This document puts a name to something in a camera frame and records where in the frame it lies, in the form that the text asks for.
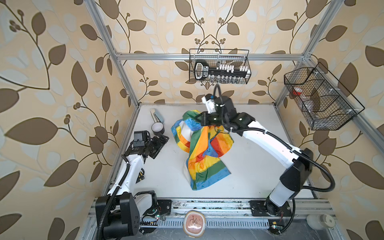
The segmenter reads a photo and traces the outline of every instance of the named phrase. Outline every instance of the wallpaper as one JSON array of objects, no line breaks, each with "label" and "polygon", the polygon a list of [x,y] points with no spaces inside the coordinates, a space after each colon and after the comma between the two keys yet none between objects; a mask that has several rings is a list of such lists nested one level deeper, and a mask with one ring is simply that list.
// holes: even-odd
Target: wallpaper
[{"label": "wallpaper", "polygon": [[[200,103],[214,90],[215,83],[190,81],[185,61],[128,60],[123,64],[142,103]],[[283,89],[283,75],[293,67],[292,61],[250,61],[248,84],[221,84],[222,94],[234,103],[273,103]]]},{"label": "wallpaper", "polygon": [[[339,77],[366,107],[361,114],[384,133],[384,2],[344,3],[312,57]],[[311,131],[292,98],[279,108],[282,119],[295,145],[312,149],[315,160],[332,173],[336,187],[320,197],[329,199],[345,236],[384,239],[383,155],[352,121],[338,131]],[[329,186],[318,169],[311,179],[317,187]]]},{"label": "wallpaper", "polygon": [[130,98],[79,1],[0,0],[0,48],[0,238],[73,240]]},{"label": "wallpaper", "polygon": [[302,53],[327,0],[96,0],[118,52]]}]

